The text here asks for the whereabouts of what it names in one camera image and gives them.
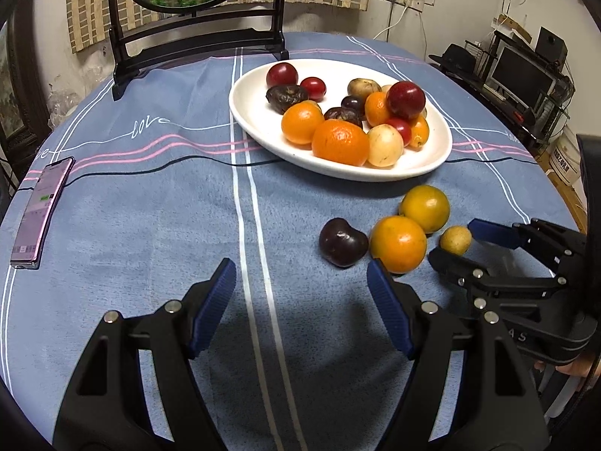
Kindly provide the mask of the person right hand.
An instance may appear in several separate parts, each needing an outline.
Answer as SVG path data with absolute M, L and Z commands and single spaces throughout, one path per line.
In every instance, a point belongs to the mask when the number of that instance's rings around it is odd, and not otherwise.
M 578 390 L 581 390 L 584 386 L 586 376 L 590 372 L 592 368 L 593 362 L 595 359 L 595 354 L 592 351 L 585 351 L 581 353 L 577 359 L 568 365 L 556 366 L 555 370 L 557 372 L 561 372 L 564 375 L 568 375 L 571 377 L 578 377 L 580 380 L 578 381 Z M 545 362 L 535 362 L 535 369 L 541 371 L 546 368 Z M 600 362 L 598 363 L 594 375 L 592 376 L 589 385 L 594 386 L 597 380 L 600 378 Z

